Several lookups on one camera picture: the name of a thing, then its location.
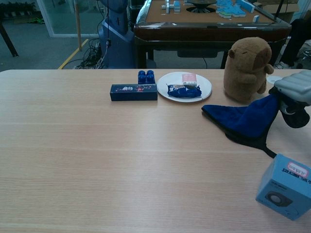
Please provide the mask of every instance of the blue wrapper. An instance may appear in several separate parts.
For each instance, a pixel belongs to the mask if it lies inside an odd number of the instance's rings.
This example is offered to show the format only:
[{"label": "blue wrapper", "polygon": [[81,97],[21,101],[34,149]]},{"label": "blue wrapper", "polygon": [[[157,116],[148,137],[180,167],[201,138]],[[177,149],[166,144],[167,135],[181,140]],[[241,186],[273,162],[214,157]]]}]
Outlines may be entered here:
[{"label": "blue wrapper", "polygon": [[202,91],[199,86],[191,86],[191,85],[168,85],[169,96],[174,97],[186,97],[186,98],[194,98],[201,96]]}]

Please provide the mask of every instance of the wooden pole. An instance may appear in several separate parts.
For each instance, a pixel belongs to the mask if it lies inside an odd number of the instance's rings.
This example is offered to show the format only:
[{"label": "wooden pole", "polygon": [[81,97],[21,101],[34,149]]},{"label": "wooden pole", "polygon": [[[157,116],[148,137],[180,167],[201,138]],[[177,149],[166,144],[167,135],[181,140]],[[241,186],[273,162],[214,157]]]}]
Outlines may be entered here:
[{"label": "wooden pole", "polygon": [[76,27],[77,27],[79,51],[81,51],[82,50],[81,28],[80,28],[80,16],[79,16],[79,7],[78,7],[77,0],[74,0],[74,11],[76,14]]}]

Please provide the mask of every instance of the light blue box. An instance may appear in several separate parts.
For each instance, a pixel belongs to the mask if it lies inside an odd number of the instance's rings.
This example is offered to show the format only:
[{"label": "light blue box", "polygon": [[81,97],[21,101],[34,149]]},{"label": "light blue box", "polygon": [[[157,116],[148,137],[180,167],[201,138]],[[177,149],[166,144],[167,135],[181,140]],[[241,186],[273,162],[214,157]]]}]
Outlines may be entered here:
[{"label": "light blue box", "polygon": [[256,200],[295,220],[311,208],[311,169],[278,154],[261,179]]}]

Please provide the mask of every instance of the dark blue box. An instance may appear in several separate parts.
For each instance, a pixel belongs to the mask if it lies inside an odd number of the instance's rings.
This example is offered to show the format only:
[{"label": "dark blue box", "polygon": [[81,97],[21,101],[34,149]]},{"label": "dark blue box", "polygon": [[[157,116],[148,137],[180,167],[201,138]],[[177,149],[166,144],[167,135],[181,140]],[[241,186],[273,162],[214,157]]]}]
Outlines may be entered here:
[{"label": "dark blue box", "polygon": [[112,101],[157,100],[156,84],[113,84]]}]

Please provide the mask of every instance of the printed label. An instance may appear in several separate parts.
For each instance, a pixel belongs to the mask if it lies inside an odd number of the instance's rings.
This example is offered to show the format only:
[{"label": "printed label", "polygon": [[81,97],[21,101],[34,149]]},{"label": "printed label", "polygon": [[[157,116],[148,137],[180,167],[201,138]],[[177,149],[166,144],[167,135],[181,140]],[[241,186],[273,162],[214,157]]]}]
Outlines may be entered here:
[{"label": "printed label", "polygon": [[287,168],[299,176],[302,176],[304,178],[308,177],[308,170],[297,164],[294,164],[293,162],[289,162]]}]

